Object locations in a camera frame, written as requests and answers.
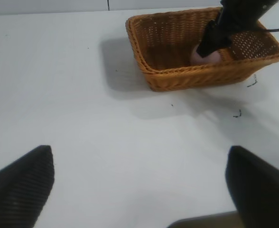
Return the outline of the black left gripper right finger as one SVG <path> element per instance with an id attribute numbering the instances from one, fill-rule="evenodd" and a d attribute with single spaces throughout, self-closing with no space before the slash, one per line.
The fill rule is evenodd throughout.
<path id="1" fill-rule="evenodd" d="M 279 170 L 241 146 L 228 153 L 225 180 L 246 228 L 279 228 Z"/>

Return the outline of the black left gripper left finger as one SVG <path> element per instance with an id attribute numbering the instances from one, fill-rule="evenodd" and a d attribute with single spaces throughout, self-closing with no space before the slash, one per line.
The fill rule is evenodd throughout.
<path id="1" fill-rule="evenodd" d="M 40 145 L 1 169 L 0 228 L 34 227 L 54 182 L 49 145 Z"/>

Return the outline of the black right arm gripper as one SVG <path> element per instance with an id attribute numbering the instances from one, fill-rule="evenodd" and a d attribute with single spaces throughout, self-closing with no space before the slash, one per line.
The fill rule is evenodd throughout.
<path id="1" fill-rule="evenodd" d="M 243 31 L 261 31 L 258 20 L 268 12 L 276 0 L 222 0 L 216 21 L 205 27 L 196 52 L 202 58 L 232 44 L 231 35 Z"/>

